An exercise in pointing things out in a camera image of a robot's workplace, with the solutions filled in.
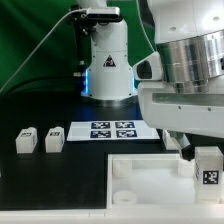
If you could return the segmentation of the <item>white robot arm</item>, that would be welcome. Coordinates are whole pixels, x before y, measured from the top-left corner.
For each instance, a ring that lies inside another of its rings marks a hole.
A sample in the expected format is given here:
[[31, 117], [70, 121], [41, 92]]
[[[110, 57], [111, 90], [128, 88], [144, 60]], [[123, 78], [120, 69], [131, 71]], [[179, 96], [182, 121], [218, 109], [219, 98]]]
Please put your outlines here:
[[152, 26], [151, 53], [134, 65], [147, 125], [224, 138], [224, 0], [136, 0]]

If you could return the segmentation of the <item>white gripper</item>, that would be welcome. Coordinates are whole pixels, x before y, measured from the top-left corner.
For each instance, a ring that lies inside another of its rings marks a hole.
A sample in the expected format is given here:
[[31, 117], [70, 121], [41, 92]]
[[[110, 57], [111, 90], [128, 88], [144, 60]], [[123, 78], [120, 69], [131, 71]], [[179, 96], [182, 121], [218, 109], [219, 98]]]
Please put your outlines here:
[[185, 133], [224, 138], [224, 79], [210, 79], [209, 91], [199, 94], [178, 94], [163, 82], [143, 81], [138, 98], [143, 120], [169, 130], [184, 160], [195, 158]]

